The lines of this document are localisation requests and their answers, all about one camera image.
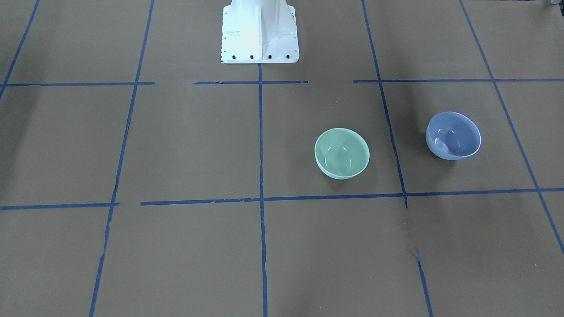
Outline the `blue bowl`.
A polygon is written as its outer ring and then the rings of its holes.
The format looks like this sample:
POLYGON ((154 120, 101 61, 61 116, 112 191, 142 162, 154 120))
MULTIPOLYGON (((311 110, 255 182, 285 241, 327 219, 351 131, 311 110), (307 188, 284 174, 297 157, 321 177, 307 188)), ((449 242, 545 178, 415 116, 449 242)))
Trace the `blue bowl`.
POLYGON ((425 139, 429 150, 443 160, 463 160, 475 155, 482 145, 481 132, 467 116, 445 111, 433 116, 425 139))

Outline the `green bowl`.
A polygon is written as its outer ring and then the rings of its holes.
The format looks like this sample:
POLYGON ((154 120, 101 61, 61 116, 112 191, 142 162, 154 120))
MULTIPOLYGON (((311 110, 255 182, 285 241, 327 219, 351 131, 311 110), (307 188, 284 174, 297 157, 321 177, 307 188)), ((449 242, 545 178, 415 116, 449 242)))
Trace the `green bowl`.
POLYGON ((332 128, 316 139, 314 157, 326 176, 345 180, 356 177, 367 168, 370 152, 360 134, 346 128, 332 128))

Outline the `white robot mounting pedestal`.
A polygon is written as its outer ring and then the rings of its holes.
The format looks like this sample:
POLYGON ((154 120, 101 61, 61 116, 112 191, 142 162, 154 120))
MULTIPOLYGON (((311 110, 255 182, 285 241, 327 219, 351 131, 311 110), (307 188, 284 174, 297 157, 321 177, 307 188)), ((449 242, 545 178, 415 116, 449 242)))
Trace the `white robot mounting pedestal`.
POLYGON ((296 63, 296 10, 286 0, 233 0, 222 11, 220 62, 296 63))

